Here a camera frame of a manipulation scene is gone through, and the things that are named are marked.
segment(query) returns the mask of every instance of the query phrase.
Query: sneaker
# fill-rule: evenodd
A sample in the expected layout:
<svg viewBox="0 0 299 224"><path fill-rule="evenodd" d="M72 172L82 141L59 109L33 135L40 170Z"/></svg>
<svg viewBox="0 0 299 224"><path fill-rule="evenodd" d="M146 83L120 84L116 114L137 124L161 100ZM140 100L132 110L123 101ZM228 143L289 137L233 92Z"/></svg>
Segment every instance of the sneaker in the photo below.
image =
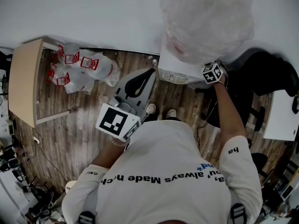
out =
<svg viewBox="0 0 299 224"><path fill-rule="evenodd" d="M167 112L166 118L176 118L177 112L175 109L171 109Z"/></svg>
<svg viewBox="0 0 299 224"><path fill-rule="evenodd" d="M156 105L155 104L149 104L149 106L146 109L147 114L155 114L156 113Z"/></svg>

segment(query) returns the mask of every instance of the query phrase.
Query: white shirt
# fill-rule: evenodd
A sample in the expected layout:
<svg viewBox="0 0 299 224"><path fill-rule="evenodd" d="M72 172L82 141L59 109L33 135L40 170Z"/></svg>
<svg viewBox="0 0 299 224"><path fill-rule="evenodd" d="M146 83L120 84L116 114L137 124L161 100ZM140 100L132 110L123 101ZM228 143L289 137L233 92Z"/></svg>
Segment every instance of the white shirt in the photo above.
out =
<svg viewBox="0 0 299 224"><path fill-rule="evenodd" d="M83 171L63 201L63 213L68 224L76 223L93 192L97 224L226 224L229 189L245 206L248 223L254 223L262 194L245 137L225 144L217 170L200 156L186 123L152 121L133 134L110 169L90 165Z"/></svg>

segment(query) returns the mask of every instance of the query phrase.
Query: shoe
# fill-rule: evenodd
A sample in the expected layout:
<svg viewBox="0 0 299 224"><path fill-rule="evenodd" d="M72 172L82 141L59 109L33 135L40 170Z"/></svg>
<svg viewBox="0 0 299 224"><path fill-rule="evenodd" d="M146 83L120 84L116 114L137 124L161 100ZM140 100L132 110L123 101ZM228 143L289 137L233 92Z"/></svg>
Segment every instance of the shoe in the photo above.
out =
<svg viewBox="0 0 299 224"><path fill-rule="evenodd" d="M175 109L171 109L167 112L166 118L176 118L177 111Z"/></svg>
<svg viewBox="0 0 299 224"><path fill-rule="evenodd" d="M146 109L147 114L155 114L156 113L156 105L155 104L149 104L149 106Z"/></svg>

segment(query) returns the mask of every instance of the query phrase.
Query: table top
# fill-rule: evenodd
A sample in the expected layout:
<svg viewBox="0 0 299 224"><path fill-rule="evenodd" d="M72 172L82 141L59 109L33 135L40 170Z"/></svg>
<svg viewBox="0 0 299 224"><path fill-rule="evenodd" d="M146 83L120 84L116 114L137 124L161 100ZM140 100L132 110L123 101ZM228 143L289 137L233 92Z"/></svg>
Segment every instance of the table top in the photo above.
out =
<svg viewBox="0 0 299 224"><path fill-rule="evenodd" d="M292 111L293 100L294 97L290 97L285 90L273 92L270 113L263 133L265 139L295 140L299 113L294 114Z"/></svg>
<svg viewBox="0 0 299 224"><path fill-rule="evenodd" d="M14 49L11 62L9 110L31 127L36 126L36 84L42 51L42 39L26 43Z"/></svg>

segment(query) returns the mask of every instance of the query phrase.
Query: wooden table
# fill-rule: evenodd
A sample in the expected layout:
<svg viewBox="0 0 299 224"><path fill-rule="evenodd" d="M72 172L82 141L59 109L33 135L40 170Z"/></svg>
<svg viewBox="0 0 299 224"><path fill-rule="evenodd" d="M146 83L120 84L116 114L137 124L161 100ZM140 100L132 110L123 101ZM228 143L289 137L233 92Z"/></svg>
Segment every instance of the wooden table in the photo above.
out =
<svg viewBox="0 0 299 224"><path fill-rule="evenodd" d="M57 51L59 48L38 39L14 49L11 62L8 108L24 122L35 128L36 125L68 115L70 111L53 114L41 119L37 118L36 99L37 76L43 49Z"/></svg>

